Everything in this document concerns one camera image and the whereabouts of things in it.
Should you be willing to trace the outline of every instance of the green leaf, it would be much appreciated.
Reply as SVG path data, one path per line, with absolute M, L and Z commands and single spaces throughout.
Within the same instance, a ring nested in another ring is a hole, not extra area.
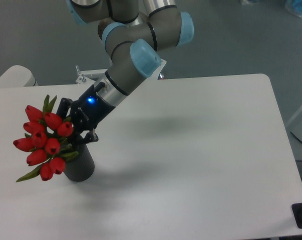
M 43 105 L 43 115 L 45 115 L 45 113 L 47 111 L 47 106 L 49 105 L 49 100 L 50 100 L 50 96 L 46 95 L 46 97 L 44 99 L 44 105 Z
M 28 174 L 25 174 L 24 176 L 20 177 L 19 179 L 17 179 L 16 182 L 21 182 L 21 181 L 25 181 L 25 180 L 29 180 L 29 179 L 33 179 L 35 177 L 37 177 L 40 174 L 40 170 L 43 164 L 37 166 L 35 169 L 33 169 L 31 172 L 29 172 Z
M 60 153 L 63 152 L 63 151 L 69 151 L 69 150 L 72 150 L 72 146 L 71 145 L 67 145 L 67 146 L 64 146 L 63 148 L 60 149 Z
M 78 151 L 73 151 L 73 152 L 68 152 L 65 154 L 60 155 L 61 158 L 63 158 L 66 162 L 69 162 L 70 160 L 72 160 L 73 158 L 77 157 L 77 155 L 79 154 Z
M 65 138 L 61 137 L 61 138 L 58 139 L 60 144 L 64 143 L 66 140 L 67 140 L 66 137 Z
M 46 122 L 45 122 L 45 120 L 39 119 L 39 123 L 42 124 L 42 125 L 44 125 L 44 126 L 46 127 Z
M 57 96 L 55 96 L 55 97 L 50 101 L 49 105 L 48 105 L 47 108 L 46 108 L 46 112 L 47 112 L 47 113 L 51 113 L 51 112 L 52 112 L 53 107 L 54 107 L 54 104 L 55 104 L 55 102 L 56 102 L 56 99 L 57 99 Z
M 72 118 L 69 116 L 69 117 L 65 118 L 63 122 L 71 122 L 71 121 L 72 121 Z

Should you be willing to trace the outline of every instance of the tulip bouquet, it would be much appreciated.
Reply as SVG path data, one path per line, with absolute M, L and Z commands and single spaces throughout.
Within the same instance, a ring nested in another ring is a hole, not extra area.
M 29 166 L 38 166 L 16 182 L 38 175 L 41 175 L 43 181 L 50 180 L 54 174 L 61 174 L 66 162 L 79 154 L 68 141 L 68 137 L 73 134 L 71 118 L 62 119 L 52 113 L 56 99 L 57 96 L 50 101 L 47 95 L 42 111 L 29 105 L 25 109 L 29 122 L 24 124 L 24 130 L 28 133 L 13 144 L 24 152 L 30 152 L 26 159 Z

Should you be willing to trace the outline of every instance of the white table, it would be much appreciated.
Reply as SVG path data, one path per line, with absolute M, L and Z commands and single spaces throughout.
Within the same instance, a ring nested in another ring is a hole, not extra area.
M 26 105 L 87 85 L 0 89 L 0 239 L 241 240 L 302 234 L 302 185 L 265 75 L 146 81 L 97 128 L 96 170 L 15 183 Z

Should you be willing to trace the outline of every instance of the gray floor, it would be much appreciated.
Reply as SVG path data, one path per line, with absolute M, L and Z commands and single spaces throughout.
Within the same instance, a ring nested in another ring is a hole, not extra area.
M 302 104 L 302 19 L 284 0 L 177 0 L 195 24 L 192 44 L 159 54 L 167 78 L 264 73 L 284 121 Z M 78 26 L 63 0 L 0 0 L 0 76 L 13 65 L 30 69 L 40 85 L 73 84 L 82 70 L 108 68 L 98 23 Z M 302 120 L 293 128 L 302 139 Z M 296 159 L 302 146 L 289 136 Z M 302 163 L 298 163 L 302 175 Z

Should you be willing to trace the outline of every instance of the silver cylinder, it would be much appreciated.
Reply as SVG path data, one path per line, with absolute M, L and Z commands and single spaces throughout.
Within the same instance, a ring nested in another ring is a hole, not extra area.
M 175 0 L 143 0 L 146 13 L 149 15 L 164 6 L 175 5 Z
M 120 104 L 126 96 L 119 92 L 107 79 L 107 77 L 104 75 L 100 80 L 97 80 L 94 83 L 94 87 L 97 86 L 98 83 L 103 82 L 105 83 L 105 87 L 102 88 L 98 92 L 98 96 L 101 97 L 105 102 L 107 102 L 109 105 L 112 105 L 114 107 L 117 107 L 118 104 Z
M 100 0 L 72 0 L 73 3 L 81 6 L 90 6 L 98 3 Z
M 135 26 L 135 25 L 138 25 L 138 24 L 142 24 L 142 23 L 143 23 L 143 21 L 142 21 L 140 15 L 138 15 L 138 17 L 134 21 L 132 21 L 130 23 L 127 23 L 125 25 L 128 26 L 128 27 L 131 27 L 131 26 Z

